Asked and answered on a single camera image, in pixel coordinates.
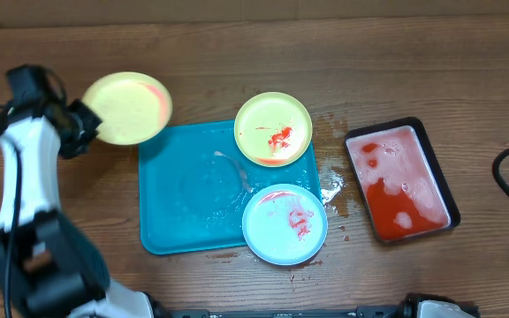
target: wooden table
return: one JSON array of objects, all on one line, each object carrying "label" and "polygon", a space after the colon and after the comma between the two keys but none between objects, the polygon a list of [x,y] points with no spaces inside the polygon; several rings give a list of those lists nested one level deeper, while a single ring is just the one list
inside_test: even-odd
[{"label": "wooden table", "polygon": [[[509,146],[509,16],[0,30],[0,103],[10,98],[4,72],[24,63],[56,69],[70,96],[111,72],[145,72],[170,90],[172,125],[234,118],[266,91],[307,106],[321,186],[342,191],[326,205],[326,246],[304,267],[269,266],[246,247],[148,254],[136,148],[95,142],[59,162],[65,213],[116,279],[168,308],[349,308],[429,292],[509,317],[509,200],[490,175]],[[462,224],[385,247],[373,239],[343,136],[405,116],[426,126]],[[509,159],[504,172],[509,180]],[[0,202],[2,176],[0,156]]]}]

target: black tray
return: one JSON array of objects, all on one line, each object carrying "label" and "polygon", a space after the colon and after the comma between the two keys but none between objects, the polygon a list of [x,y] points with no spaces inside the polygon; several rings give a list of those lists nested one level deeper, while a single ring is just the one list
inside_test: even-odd
[{"label": "black tray", "polygon": [[[433,174],[433,178],[435,179],[437,187],[439,188],[439,192],[441,193],[443,203],[447,207],[447,212],[449,213],[449,217],[451,218],[451,221],[450,221],[449,225],[447,225],[446,227],[441,228],[441,229],[411,235],[411,236],[408,236],[408,237],[405,237],[402,239],[398,239],[398,240],[386,241],[386,240],[381,239],[378,236],[378,234],[376,233],[375,224],[374,224],[372,215],[370,213],[370,209],[368,207],[366,195],[365,195],[364,191],[362,190],[362,184],[361,184],[360,180],[356,177],[357,172],[356,172],[356,169],[354,168],[353,159],[351,159],[351,154],[349,153],[349,148],[348,148],[346,142],[348,139],[351,139],[354,137],[358,137],[358,136],[362,136],[362,135],[366,135],[366,134],[370,134],[370,133],[381,132],[381,131],[389,130],[392,128],[406,126],[406,125],[409,125],[412,128],[414,128],[415,133],[417,134],[417,138],[420,141],[420,146],[422,147],[423,154],[425,154],[425,157],[428,162],[428,168],[431,170],[431,173]],[[417,239],[417,238],[424,237],[426,235],[431,235],[431,234],[434,234],[434,233],[437,233],[440,231],[448,231],[448,230],[455,228],[459,225],[459,223],[460,223],[459,209],[457,208],[457,205],[455,204],[455,200],[452,198],[451,190],[449,189],[449,186],[447,185],[447,182],[445,181],[443,172],[441,171],[441,166],[439,166],[439,163],[437,162],[435,152],[433,151],[433,148],[431,147],[431,143],[429,142],[428,134],[426,133],[425,128],[423,127],[422,121],[420,119],[418,119],[416,117],[405,117],[405,118],[401,118],[401,119],[392,120],[387,123],[381,123],[381,124],[370,125],[370,126],[366,126],[366,127],[362,127],[362,128],[353,129],[345,136],[345,150],[349,157],[349,163],[351,163],[351,169],[353,170],[353,174],[354,174],[355,179],[359,185],[359,191],[361,192],[362,199],[365,203],[365,208],[368,213],[368,219],[370,220],[370,223],[372,224],[373,232],[375,233],[375,237],[378,241],[380,241],[384,244],[387,244],[387,245],[394,244],[394,243],[401,243],[404,241],[408,241],[410,239]]]}]

